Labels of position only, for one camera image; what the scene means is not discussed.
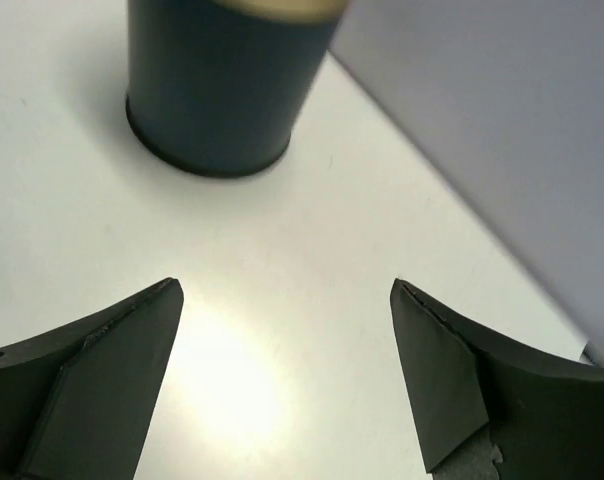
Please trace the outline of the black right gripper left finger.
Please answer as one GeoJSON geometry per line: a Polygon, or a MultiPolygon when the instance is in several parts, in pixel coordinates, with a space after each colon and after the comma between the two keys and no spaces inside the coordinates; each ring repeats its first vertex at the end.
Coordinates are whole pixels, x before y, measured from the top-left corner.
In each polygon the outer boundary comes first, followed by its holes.
{"type": "Polygon", "coordinates": [[[0,479],[131,479],[180,322],[174,278],[0,348],[0,479]]]}

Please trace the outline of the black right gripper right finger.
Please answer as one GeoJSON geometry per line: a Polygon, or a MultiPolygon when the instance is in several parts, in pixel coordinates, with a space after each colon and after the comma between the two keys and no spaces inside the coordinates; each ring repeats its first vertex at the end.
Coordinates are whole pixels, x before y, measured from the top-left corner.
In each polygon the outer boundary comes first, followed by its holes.
{"type": "Polygon", "coordinates": [[[513,340],[396,280],[390,306],[435,479],[604,479],[604,368],[513,340]]]}

